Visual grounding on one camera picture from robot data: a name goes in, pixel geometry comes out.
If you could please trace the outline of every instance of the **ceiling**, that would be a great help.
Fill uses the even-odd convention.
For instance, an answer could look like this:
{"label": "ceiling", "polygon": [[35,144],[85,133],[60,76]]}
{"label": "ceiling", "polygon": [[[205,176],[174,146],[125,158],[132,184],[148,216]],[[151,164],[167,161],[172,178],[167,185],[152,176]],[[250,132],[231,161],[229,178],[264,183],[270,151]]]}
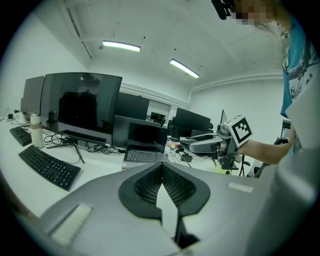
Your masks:
{"label": "ceiling", "polygon": [[[187,88],[281,70],[281,39],[235,19],[221,20],[210,0],[65,0],[65,8],[92,60],[102,59]],[[281,27],[273,24],[274,31]],[[141,51],[103,47],[122,42]],[[170,64],[176,59],[200,75]]]}

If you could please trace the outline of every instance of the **ceiling light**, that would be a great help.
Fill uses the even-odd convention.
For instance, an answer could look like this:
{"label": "ceiling light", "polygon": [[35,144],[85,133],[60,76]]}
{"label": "ceiling light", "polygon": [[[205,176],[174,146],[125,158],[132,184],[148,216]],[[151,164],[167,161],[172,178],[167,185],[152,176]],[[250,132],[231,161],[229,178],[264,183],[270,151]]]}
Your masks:
{"label": "ceiling light", "polygon": [[140,49],[141,49],[140,46],[127,44],[127,43],[123,43],[123,42],[103,41],[102,43],[103,43],[104,46],[117,47],[117,48],[122,48],[122,49],[135,51],[135,52],[140,52]]}
{"label": "ceiling light", "polygon": [[176,61],[175,59],[172,59],[170,61],[170,64],[176,66],[177,68],[183,70],[184,72],[188,73],[189,75],[193,76],[194,78],[199,78],[200,76],[193,72],[190,68],[186,67],[185,65],[183,65],[182,63]]}

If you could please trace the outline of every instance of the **black keyboard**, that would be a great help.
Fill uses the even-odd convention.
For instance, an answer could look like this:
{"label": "black keyboard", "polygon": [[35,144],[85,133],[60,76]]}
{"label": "black keyboard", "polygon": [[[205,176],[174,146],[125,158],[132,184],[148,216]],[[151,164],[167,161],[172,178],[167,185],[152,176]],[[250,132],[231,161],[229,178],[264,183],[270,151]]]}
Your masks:
{"label": "black keyboard", "polygon": [[164,153],[129,151],[126,160],[136,162],[168,162]]}
{"label": "black keyboard", "polygon": [[32,143],[30,133],[21,127],[10,129],[10,133],[23,147]]}
{"label": "black keyboard", "polygon": [[80,167],[60,161],[34,145],[26,148],[19,156],[42,177],[66,191],[69,191],[81,170]]}

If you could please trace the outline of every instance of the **table surface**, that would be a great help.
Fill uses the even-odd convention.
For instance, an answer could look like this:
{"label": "table surface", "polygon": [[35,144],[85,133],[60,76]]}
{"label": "table surface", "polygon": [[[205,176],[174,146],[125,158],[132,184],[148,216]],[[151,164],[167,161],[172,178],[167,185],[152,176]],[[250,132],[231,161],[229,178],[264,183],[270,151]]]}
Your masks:
{"label": "table surface", "polygon": [[[102,152],[91,153],[84,148],[79,147],[79,151],[85,162],[85,164],[83,164],[81,161],[75,163],[78,161],[79,157],[70,147],[47,149],[45,146],[41,149],[42,151],[59,160],[75,163],[75,166],[81,168],[70,191],[65,191],[44,179],[18,156],[20,152],[30,146],[27,145],[22,147],[11,135],[10,129],[17,127],[18,125],[19,124],[15,121],[2,120],[2,122],[0,122],[0,169],[16,196],[38,217],[40,217],[50,206],[93,179],[116,172],[130,172],[130,170],[122,170],[124,154],[112,153],[106,155]],[[43,132],[53,134],[45,129],[43,129]],[[179,162],[180,156],[178,154],[176,154],[177,159],[174,158],[170,154],[169,147],[166,147],[165,151],[168,153],[170,162],[177,162],[188,166],[186,162]],[[190,165],[193,168],[207,172],[215,171],[215,164],[212,159],[204,159],[191,152],[188,153],[193,156],[193,159],[190,162]],[[232,171],[232,175],[239,175],[239,171]],[[158,192],[157,207],[162,209],[163,228],[170,236],[174,236],[178,210],[163,186],[161,186]]]}

